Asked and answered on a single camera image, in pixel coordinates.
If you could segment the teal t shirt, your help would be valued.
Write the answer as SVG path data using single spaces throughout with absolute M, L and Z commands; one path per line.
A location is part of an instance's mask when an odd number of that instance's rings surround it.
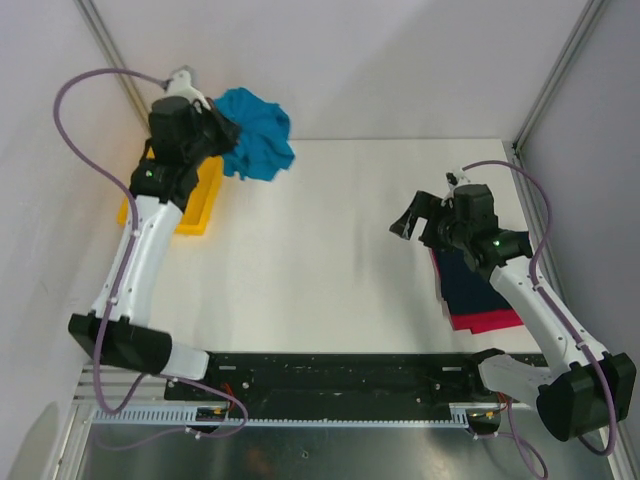
M 292 166 L 291 122 L 279 104 L 267 102 L 244 87 L 227 90 L 213 103 L 240 127 L 236 146 L 222 155 L 225 177 L 271 182 Z

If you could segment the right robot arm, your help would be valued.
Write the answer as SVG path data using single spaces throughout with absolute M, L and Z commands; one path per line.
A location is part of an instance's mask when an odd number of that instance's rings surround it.
M 637 369 L 625 353 L 611 354 L 562 303 L 533 266 L 533 251 L 520 233 L 503 229 L 488 186 L 459 185 L 447 197 L 416 192 L 390 230 L 432 251 L 458 251 L 513 308 L 536 341 L 547 367 L 539 369 L 506 353 L 483 352 L 461 376 L 463 393 L 484 401 L 495 391 L 536 409 L 560 441 L 580 437 L 627 418 Z

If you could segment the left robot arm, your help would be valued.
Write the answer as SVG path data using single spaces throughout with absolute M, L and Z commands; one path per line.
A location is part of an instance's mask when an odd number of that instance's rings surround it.
M 152 294 L 171 238 L 209 157 L 231 151 L 239 126 L 204 96 L 170 95 L 155 101 L 151 136 L 131 175 L 126 224 L 105 286 L 88 314 L 74 314 L 71 336 L 108 366 L 186 378 L 197 398 L 214 397 L 220 374 L 208 354 L 150 326 Z

